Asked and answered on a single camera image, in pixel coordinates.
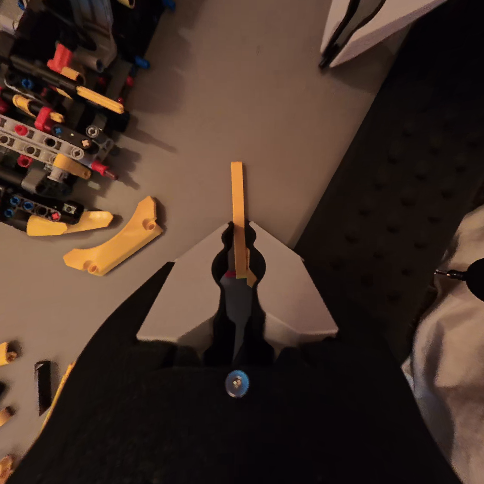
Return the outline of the partly built yellow toy car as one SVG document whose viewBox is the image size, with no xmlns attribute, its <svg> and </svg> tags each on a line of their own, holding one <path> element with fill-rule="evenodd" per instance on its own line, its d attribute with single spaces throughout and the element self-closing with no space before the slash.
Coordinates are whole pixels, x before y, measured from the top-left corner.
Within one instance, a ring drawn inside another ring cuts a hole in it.
<svg viewBox="0 0 484 484">
<path fill-rule="evenodd" d="M 108 227 L 70 199 L 118 179 L 112 136 L 164 11 L 176 1 L 1 1 L 1 224 L 30 236 Z"/>
</svg>

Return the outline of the black perforated foam pad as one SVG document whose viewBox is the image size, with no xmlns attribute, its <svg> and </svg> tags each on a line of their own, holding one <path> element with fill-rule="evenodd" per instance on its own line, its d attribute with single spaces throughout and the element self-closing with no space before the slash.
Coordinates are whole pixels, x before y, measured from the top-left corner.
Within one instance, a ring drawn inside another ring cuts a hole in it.
<svg viewBox="0 0 484 484">
<path fill-rule="evenodd" d="M 482 185 L 483 1 L 446 1 L 411 28 L 296 244 L 337 325 L 368 316 L 402 363 Z"/>
</svg>

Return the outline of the small yellow curved panel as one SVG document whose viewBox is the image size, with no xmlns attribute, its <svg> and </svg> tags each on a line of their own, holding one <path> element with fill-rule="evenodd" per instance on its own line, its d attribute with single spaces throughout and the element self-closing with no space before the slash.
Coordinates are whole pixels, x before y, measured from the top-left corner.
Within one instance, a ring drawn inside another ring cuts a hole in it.
<svg viewBox="0 0 484 484">
<path fill-rule="evenodd" d="M 257 276 L 250 269 L 250 249 L 245 248 L 246 255 L 246 283 L 249 287 L 253 287 L 257 282 Z"/>
</svg>

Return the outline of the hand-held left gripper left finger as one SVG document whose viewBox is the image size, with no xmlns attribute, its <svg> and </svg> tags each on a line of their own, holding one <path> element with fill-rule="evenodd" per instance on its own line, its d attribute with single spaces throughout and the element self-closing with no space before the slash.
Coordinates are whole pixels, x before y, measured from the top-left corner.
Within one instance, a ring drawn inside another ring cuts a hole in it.
<svg viewBox="0 0 484 484">
<path fill-rule="evenodd" d="M 232 322 L 220 284 L 231 245 L 229 222 L 175 259 L 138 330 L 138 341 L 190 347 L 206 364 L 232 362 Z"/>
</svg>

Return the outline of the long yellow holed beam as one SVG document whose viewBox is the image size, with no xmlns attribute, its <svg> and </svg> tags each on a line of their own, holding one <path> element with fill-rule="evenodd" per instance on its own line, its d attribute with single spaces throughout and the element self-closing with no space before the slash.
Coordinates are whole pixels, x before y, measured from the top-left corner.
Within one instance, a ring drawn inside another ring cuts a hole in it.
<svg viewBox="0 0 484 484">
<path fill-rule="evenodd" d="M 231 162 L 232 222 L 235 276 L 247 278 L 247 249 L 245 244 L 244 168 L 241 161 Z"/>
</svg>

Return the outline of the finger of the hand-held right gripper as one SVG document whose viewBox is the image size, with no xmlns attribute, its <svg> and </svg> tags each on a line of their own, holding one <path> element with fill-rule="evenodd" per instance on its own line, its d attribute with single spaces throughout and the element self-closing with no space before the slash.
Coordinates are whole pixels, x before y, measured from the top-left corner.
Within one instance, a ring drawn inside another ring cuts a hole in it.
<svg viewBox="0 0 484 484">
<path fill-rule="evenodd" d="M 319 69 L 325 69 L 341 49 L 337 40 L 354 17 L 359 1 L 331 1 L 320 48 Z"/>
<path fill-rule="evenodd" d="M 337 40 L 334 68 L 404 30 L 444 1 L 359 1 L 354 17 Z"/>
</svg>

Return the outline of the yellow wheel arch panel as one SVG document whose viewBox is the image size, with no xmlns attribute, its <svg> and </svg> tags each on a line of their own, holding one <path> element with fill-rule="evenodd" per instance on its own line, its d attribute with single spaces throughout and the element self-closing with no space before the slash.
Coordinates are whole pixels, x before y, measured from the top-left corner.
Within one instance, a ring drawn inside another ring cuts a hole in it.
<svg viewBox="0 0 484 484">
<path fill-rule="evenodd" d="M 145 197 L 125 227 L 105 243 L 73 249 L 64 255 L 66 266 L 90 275 L 104 276 L 163 233 L 157 223 L 157 207 L 153 197 Z"/>
</svg>

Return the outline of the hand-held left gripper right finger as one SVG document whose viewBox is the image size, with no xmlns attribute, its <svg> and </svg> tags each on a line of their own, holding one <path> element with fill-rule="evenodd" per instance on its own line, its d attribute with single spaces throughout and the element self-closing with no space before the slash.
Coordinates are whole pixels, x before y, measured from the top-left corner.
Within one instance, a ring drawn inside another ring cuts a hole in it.
<svg viewBox="0 0 484 484">
<path fill-rule="evenodd" d="M 255 222 L 247 223 L 251 288 L 247 361 L 273 362 L 288 347 L 335 336 L 337 325 L 302 258 Z"/>
</svg>

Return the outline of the grey desk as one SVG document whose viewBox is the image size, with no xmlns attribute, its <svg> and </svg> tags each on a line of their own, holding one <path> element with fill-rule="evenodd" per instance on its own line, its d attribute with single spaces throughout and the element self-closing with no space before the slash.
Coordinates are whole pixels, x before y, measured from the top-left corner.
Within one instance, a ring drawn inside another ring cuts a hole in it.
<svg viewBox="0 0 484 484">
<path fill-rule="evenodd" d="M 247 213 L 293 248 L 387 76 L 408 29 L 320 71 L 330 1 L 177 1 L 163 14 L 127 99 L 120 180 L 74 199 L 115 218 L 102 230 L 29 237 L 1 225 L 1 458 L 39 434 L 34 364 L 56 387 L 100 324 L 166 262 L 232 218 L 230 163 L 243 161 Z M 98 277 L 64 255 L 119 233 L 153 197 L 163 233 Z"/>
</svg>

